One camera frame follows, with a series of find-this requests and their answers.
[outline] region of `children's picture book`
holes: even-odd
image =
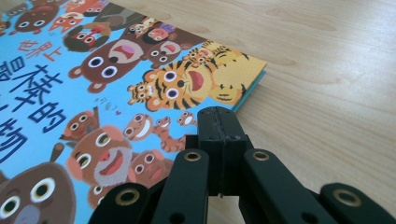
[[[266,65],[105,0],[29,0],[0,46],[1,223],[87,223],[116,186],[153,187],[196,113],[236,110]]]

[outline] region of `metal grommet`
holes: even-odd
[[[351,207],[361,206],[361,198],[359,198],[359,196],[356,195],[354,192],[347,189],[335,189],[332,192],[332,195],[334,195],[335,199],[338,200],[338,202],[340,203],[346,204]]]
[[[270,156],[265,152],[255,151],[253,153],[253,158],[258,161],[268,161],[270,159]]]
[[[140,193],[137,189],[123,189],[116,196],[116,204],[128,206],[137,202],[139,197]]]
[[[189,152],[184,155],[184,159],[186,159],[186,161],[198,161],[201,159],[201,154],[198,152]]]

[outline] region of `book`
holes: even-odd
[[[152,188],[196,113],[237,110],[265,73],[104,0],[30,0],[0,24],[0,222],[86,223],[116,186]]]

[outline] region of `light wood surface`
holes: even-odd
[[[237,113],[254,146],[307,188],[346,183],[396,217],[395,1],[112,2],[267,61]],[[209,201],[208,223],[243,223],[236,198]]]

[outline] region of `wood grain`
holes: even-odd
[[[112,2],[267,61],[237,113],[254,146],[307,188],[346,183],[396,217],[395,1]],[[210,199],[208,223],[241,222],[236,198]]]

